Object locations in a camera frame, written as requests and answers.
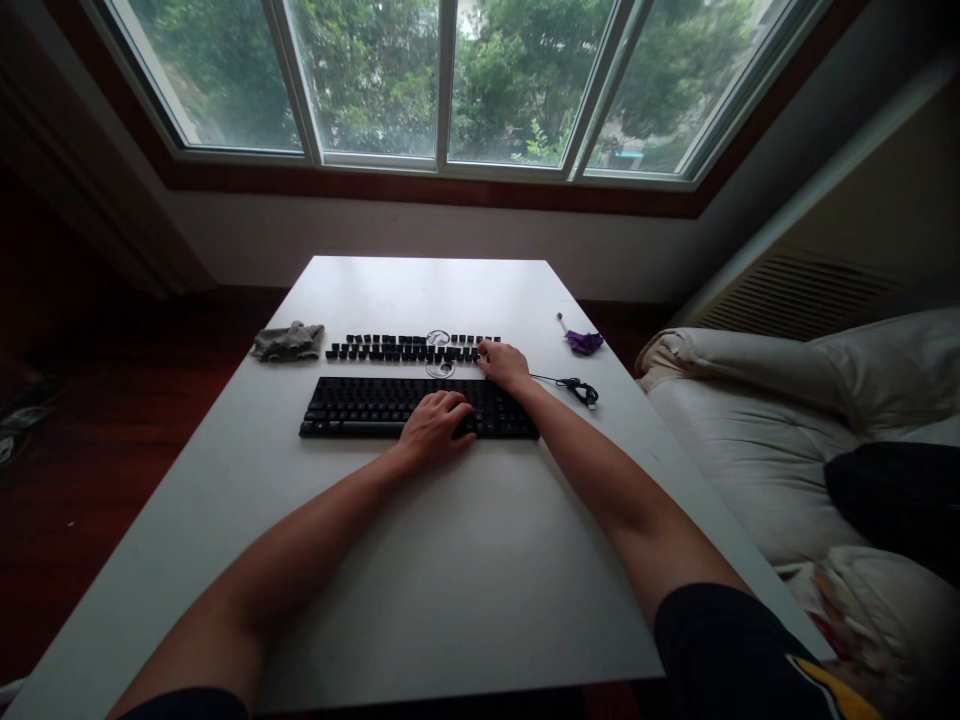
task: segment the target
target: radiator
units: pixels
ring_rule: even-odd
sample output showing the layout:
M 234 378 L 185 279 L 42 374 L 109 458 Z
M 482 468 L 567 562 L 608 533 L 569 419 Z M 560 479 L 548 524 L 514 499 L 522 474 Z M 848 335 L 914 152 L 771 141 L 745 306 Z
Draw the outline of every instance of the radiator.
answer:
M 774 248 L 701 314 L 694 327 L 811 340 L 904 289 L 912 278 L 838 258 Z

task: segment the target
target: human hand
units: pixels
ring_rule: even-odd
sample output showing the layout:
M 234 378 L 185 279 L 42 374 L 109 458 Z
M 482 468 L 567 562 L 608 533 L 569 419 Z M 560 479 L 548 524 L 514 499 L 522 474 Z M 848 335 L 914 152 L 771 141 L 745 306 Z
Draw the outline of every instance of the human hand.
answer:
M 484 340 L 480 343 L 479 351 L 479 368 L 511 395 L 532 382 L 527 358 L 513 345 Z
M 440 390 L 420 401 L 397 443 L 397 451 L 410 463 L 411 471 L 419 472 L 448 462 L 477 439 L 476 433 L 450 439 L 460 421 L 473 414 L 473 405 L 466 400 L 460 393 Z

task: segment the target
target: window pane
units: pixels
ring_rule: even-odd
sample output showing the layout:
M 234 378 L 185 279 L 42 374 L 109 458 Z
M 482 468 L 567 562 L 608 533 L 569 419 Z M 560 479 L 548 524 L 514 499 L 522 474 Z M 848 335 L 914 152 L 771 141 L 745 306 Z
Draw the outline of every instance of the window pane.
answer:
M 450 157 L 557 167 L 613 0 L 460 0 Z
M 788 0 L 656 0 L 590 167 L 675 173 Z
M 260 2 L 113 6 L 188 145 L 301 149 Z
M 325 150 L 434 154 L 437 0 L 292 0 Z

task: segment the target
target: wooden floor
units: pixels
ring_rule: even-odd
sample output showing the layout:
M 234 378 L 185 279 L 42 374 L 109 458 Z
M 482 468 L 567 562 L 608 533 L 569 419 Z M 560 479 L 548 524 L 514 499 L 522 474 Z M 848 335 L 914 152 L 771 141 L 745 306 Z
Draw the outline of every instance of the wooden floor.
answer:
M 285 295 L 135 303 L 35 358 L 69 389 L 0 470 L 0 685 L 30 673 Z M 628 369 L 674 310 L 582 305 Z

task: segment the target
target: black cable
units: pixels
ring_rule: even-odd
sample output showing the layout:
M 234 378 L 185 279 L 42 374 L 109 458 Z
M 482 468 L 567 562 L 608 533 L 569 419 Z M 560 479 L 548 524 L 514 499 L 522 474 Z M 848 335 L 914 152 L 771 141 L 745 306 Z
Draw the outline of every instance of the black cable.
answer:
M 533 373 L 530 373 L 530 377 L 535 377 L 538 380 L 549 380 L 556 383 L 560 387 L 565 387 L 574 395 L 576 395 L 577 400 L 586 405 L 587 409 L 597 409 L 597 400 L 600 399 L 600 393 L 594 390 L 590 385 L 587 385 L 585 382 L 580 382 L 580 378 L 566 378 L 564 380 L 557 380 L 556 378 L 548 378 L 545 375 L 534 375 Z

